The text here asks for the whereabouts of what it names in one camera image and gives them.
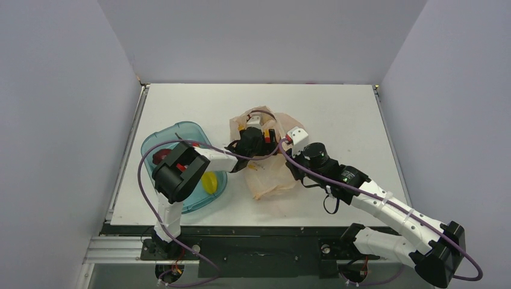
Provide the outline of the orange plastic bag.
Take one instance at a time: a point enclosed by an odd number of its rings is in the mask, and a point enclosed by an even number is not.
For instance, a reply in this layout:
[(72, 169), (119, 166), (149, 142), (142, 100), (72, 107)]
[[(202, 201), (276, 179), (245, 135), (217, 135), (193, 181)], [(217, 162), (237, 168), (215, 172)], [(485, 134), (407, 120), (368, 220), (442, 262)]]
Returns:
[[(229, 120), (230, 141), (240, 139), (240, 130), (247, 127), (247, 121), (251, 116), (260, 118), (263, 129), (274, 129), (277, 141), (285, 137), (292, 128), (304, 127), (301, 122), (286, 113), (276, 113), (267, 106), (259, 106)], [(249, 161), (247, 167), (237, 174), (242, 176), (255, 200), (290, 190), (297, 184), (280, 152), (265, 160)]]

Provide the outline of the yellow fake fruit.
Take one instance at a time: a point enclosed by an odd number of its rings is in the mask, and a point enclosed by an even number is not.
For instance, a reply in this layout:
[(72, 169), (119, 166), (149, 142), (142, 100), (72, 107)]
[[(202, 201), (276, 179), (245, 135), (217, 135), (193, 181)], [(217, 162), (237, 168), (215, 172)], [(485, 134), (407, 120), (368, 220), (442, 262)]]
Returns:
[(214, 172), (205, 172), (201, 177), (202, 187), (207, 194), (215, 194), (218, 190), (218, 179)]

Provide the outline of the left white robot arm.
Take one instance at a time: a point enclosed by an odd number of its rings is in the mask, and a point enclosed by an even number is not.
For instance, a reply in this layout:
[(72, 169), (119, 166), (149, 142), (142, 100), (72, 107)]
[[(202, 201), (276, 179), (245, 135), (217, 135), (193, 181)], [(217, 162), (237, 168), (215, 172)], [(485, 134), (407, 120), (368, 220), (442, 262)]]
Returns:
[(152, 240), (156, 251), (166, 259), (176, 257), (181, 233), (180, 219), (183, 202), (193, 193), (207, 172), (236, 173), (251, 160), (264, 159), (277, 153), (274, 129), (249, 126), (240, 130), (240, 138), (225, 149), (205, 148), (181, 141), (169, 149), (151, 173), (158, 197), (159, 221), (154, 226)]

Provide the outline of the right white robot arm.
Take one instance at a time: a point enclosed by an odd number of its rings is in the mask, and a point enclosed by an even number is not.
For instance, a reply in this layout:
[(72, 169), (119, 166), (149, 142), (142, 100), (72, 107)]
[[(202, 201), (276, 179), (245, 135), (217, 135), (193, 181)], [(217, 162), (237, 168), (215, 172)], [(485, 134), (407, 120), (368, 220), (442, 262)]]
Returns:
[(429, 284), (447, 288), (462, 262), (460, 251), (466, 248), (462, 225), (442, 223), (409, 207), (367, 174), (330, 158), (323, 143), (312, 143), (298, 155), (288, 149), (284, 156), (295, 179), (311, 179), (338, 204), (365, 211), (396, 232), (383, 233), (353, 223), (340, 240), (344, 255), (399, 261)]

